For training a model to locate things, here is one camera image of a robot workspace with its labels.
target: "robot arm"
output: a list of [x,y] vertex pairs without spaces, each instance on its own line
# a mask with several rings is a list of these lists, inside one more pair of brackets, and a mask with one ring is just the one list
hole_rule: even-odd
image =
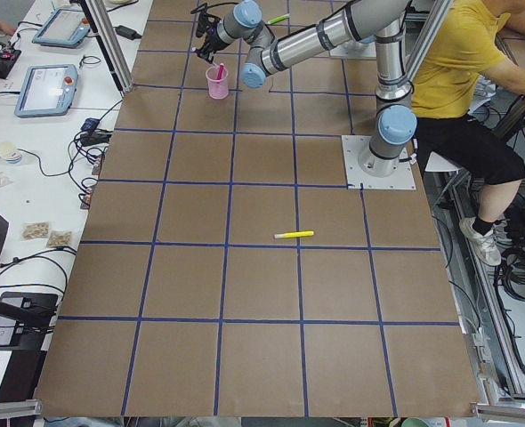
[[[199,12],[196,36],[206,35],[196,55],[212,62],[216,52],[235,40],[243,39],[251,49],[241,71],[241,80],[249,87],[260,87],[267,76],[332,50],[342,43],[372,36],[391,24],[397,26],[397,32],[390,34],[391,40],[383,43],[398,42],[394,37],[400,34],[399,18],[409,1],[353,0],[317,24],[281,39],[277,39],[264,24],[261,10],[254,0],[243,0],[222,20],[208,14],[207,4],[202,4],[191,12]],[[404,70],[399,69],[399,73],[404,74]],[[398,76],[389,76],[390,80],[394,80],[394,77]]]
[[216,52],[243,39],[251,49],[240,78],[249,87],[261,87],[267,76],[288,69],[339,44],[376,36],[378,86],[376,132],[359,154],[361,168],[377,177],[393,173],[400,153],[413,136],[416,118],[408,108],[412,86],[403,65],[401,15],[410,0],[352,0],[316,25],[277,39],[263,22],[254,0],[243,0],[222,20],[202,4],[197,37],[206,35],[199,58],[213,62]]

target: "yellow highlighter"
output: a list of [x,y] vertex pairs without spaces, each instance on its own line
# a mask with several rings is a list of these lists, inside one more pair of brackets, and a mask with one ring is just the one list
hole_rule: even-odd
[[289,233],[280,233],[275,234],[274,238],[308,238],[313,236],[314,232],[311,230],[308,231],[291,231]]

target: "marker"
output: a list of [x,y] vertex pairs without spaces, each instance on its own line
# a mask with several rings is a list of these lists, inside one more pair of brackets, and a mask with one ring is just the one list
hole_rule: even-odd
[[314,232],[311,230],[308,231],[292,231],[289,233],[280,233],[275,234],[274,238],[308,238],[310,236],[313,236]]
[[278,24],[279,22],[282,22],[283,20],[287,20],[290,18],[290,13],[285,13],[284,15],[277,16],[276,18],[272,18],[267,22],[269,25]]
[[225,65],[223,63],[219,64],[219,70],[217,71],[217,80],[222,79],[224,70],[225,70]]

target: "white shoe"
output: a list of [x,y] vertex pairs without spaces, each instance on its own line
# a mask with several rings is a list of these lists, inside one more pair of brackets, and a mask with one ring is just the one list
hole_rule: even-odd
[[476,256],[478,256],[482,262],[491,266],[500,265],[502,255],[496,246],[494,229],[482,236],[478,231],[473,229],[474,220],[475,218],[463,218],[460,220],[459,224],[462,234],[464,234],[472,244]]

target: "desk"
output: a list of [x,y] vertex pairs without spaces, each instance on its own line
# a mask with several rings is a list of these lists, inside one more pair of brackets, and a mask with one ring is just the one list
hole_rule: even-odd
[[[151,0],[140,0],[136,5],[111,13],[115,25],[123,24],[143,31],[145,17],[148,15]],[[51,2],[37,0],[25,20],[44,22],[49,16]],[[84,54],[102,58],[96,40],[87,38],[79,49],[46,48],[31,44],[35,31],[24,31],[18,45],[23,53],[16,63],[10,78],[0,80],[0,90],[19,90],[29,65],[73,63],[78,64]],[[120,40],[131,67],[139,40]],[[61,117],[37,117],[21,119],[13,114],[17,96],[0,97],[0,142],[11,141],[19,149],[38,154],[46,173],[60,173],[69,166],[68,145],[88,117],[101,117],[120,100],[106,64],[97,68],[83,68],[81,83],[72,108]],[[100,127],[113,129],[117,120],[119,106],[110,111],[101,121]],[[76,181],[92,176],[93,167],[81,159],[75,163],[72,175]],[[17,165],[6,164],[0,159],[0,173],[10,178],[12,183],[0,188],[0,214],[10,223],[0,262],[9,262],[13,257],[24,257],[46,249],[46,239],[25,241],[21,238],[22,226],[27,222],[50,222],[54,230],[73,232],[71,245],[78,246],[85,226],[86,210],[81,210],[77,198],[79,189],[67,176],[47,178],[40,171],[37,159],[23,153]],[[51,253],[67,274],[70,273],[74,256],[65,253]],[[49,284],[64,289],[65,278],[57,267],[44,260],[33,260],[9,269],[0,277],[0,286],[14,284]],[[24,286],[3,291],[54,292],[41,286]],[[44,341],[44,350],[50,339]],[[0,351],[0,384],[11,353]]]
[[[124,25],[142,34],[145,23],[143,17],[148,16],[151,3],[152,0],[140,0],[137,4],[111,12],[109,16],[112,25]],[[24,20],[42,24],[49,18],[52,10],[50,0],[37,0]],[[35,28],[37,30],[37,27],[28,24],[22,24],[19,30],[24,28]],[[79,68],[79,63],[84,55],[93,55],[100,58],[101,63],[98,66],[85,65],[79,70],[77,93],[72,108],[106,110],[120,101],[118,90],[94,38],[85,38],[76,49],[65,49],[31,43],[35,33],[34,30],[26,30],[20,33],[21,40],[16,47],[21,49],[24,54],[18,59],[8,78],[0,81],[0,91],[19,91],[30,66],[73,64]],[[126,63],[132,69],[141,40],[128,40],[119,37],[118,41]],[[15,105],[15,99],[0,97],[0,105]]]
[[[301,24],[332,12],[274,5]],[[478,392],[418,171],[415,191],[346,189],[339,135],[371,134],[375,72],[319,57],[252,91],[233,46],[230,96],[212,100],[189,8],[150,10],[44,413],[469,415]],[[138,149],[149,161],[126,167]],[[315,235],[272,238],[290,230]]]

